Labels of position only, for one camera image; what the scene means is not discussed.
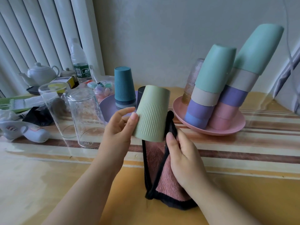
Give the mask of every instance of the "white teapot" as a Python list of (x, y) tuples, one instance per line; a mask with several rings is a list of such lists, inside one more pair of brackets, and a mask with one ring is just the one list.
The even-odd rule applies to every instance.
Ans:
[(59, 75), (59, 68), (57, 66), (44, 66), (41, 63), (35, 63), (35, 66), (28, 69), (27, 75), (25, 73), (19, 73), (25, 83), (29, 86), (41, 86), (49, 83)]

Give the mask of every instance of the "pink cup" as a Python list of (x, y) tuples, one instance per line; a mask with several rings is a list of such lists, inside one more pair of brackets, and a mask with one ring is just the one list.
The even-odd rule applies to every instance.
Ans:
[(231, 120), (223, 119), (216, 115), (213, 115), (209, 121), (208, 125), (216, 130), (227, 130), (231, 125)]
[(237, 112), (238, 112), (238, 107), (229, 106), (225, 103), (218, 102), (218, 104), (216, 105), (216, 107), (214, 109), (212, 116), (216, 115), (220, 118), (231, 120), (235, 117)]

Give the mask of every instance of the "hand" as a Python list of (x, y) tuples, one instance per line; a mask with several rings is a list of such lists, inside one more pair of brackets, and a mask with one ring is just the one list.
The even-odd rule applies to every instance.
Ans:
[(130, 138), (139, 120), (136, 113), (132, 113), (130, 117), (123, 116), (134, 110), (135, 107), (124, 108), (111, 117), (105, 127), (103, 139), (95, 159), (97, 163), (105, 163), (104, 165), (110, 167), (115, 175), (122, 168), (124, 157), (130, 146)]
[(199, 188), (209, 185), (210, 182), (198, 149), (180, 129), (177, 131), (179, 144), (172, 133), (168, 132), (166, 136), (171, 169), (178, 183), (193, 198), (192, 195), (199, 191)]

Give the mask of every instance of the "wall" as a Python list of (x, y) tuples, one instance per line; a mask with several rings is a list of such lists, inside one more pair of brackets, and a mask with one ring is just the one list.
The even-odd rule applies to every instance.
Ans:
[[(300, 40), (300, 0), (286, 0), (290, 46)], [(130, 66), (136, 83), (184, 87), (214, 43), (242, 47), (262, 23), (285, 27), (282, 0), (93, 0), (105, 73)], [(286, 65), (286, 35), (253, 91), (269, 92)]]

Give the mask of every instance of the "pink towel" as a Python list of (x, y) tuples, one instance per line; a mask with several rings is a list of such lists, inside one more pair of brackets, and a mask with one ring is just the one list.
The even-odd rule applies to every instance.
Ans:
[[(172, 132), (177, 137), (177, 130), (173, 122), (174, 113), (168, 112), (165, 136)], [(172, 170), (168, 146), (165, 142), (154, 143), (142, 141), (145, 167), (145, 186), (147, 199), (161, 200), (169, 207), (187, 210), (197, 204), (179, 185)]]

